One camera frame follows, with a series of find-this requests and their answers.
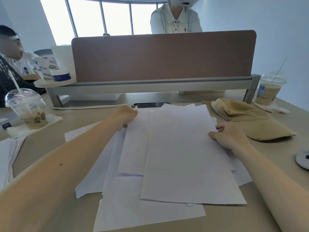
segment beige cap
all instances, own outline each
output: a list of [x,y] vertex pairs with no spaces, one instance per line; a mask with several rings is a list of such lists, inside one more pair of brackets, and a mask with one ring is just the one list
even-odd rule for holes
[[218,98],[211,102],[211,106],[223,119],[233,121],[254,140],[265,141],[297,135],[274,120],[266,111],[255,109],[245,102]]

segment hand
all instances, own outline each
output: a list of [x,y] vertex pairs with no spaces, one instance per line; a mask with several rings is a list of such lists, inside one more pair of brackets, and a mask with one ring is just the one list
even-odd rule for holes
[[216,128],[219,131],[209,132],[208,136],[232,150],[234,154],[251,146],[245,133],[232,122],[218,124]]
[[127,127],[128,124],[133,121],[133,119],[137,116],[137,110],[133,110],[132,108],[123,105],[119,107],[114,115],[123,127]]

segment white t-shirt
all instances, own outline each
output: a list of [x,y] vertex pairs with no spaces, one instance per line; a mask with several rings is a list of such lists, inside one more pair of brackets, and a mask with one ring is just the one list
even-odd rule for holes
[[155,10],[150,19],[152,34],[202,32],[197,13],[183,7],[176,20],[168,3]]
[[3,56],[3,58],[12,66],[12,68],[20,75],[34,74],[34,70],[37,65],[33,62],[32,58],[38,57],[35,53],[23,52],[23,56],[19,60],[14,60]]

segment small round shelf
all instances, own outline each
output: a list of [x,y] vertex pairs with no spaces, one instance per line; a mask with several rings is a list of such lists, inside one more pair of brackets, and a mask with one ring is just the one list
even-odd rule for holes
[[53,81],[53,80],[39,79],[34,82],[34,85],[37,88],[52,88],[52,87],[59,87],[59,86],[73,84],[76,81],[77,81],[76,78],[71,78],[70,80],[65,80],[65,81]]

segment person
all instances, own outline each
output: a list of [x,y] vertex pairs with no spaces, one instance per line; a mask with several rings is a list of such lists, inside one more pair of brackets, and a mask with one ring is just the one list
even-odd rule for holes
[[22,78],[30,80],[36,78],[34,75],[36,64],[32,58],[38,55],[26,52],[22,47],[20,36],[4,25],[0,25],[0,54]]
[[[112,136],[137,116],[121,106],[107,119],[43,156],[0,192],[0,231],[37,232],[92,168]],[[249,143],[231,122],[209,137],[233,151],[283,232],[308,232],[309,193]]]
[[152,34],[202,32],[197,13],[187,6],[173,6],[168,0],[151,14]]

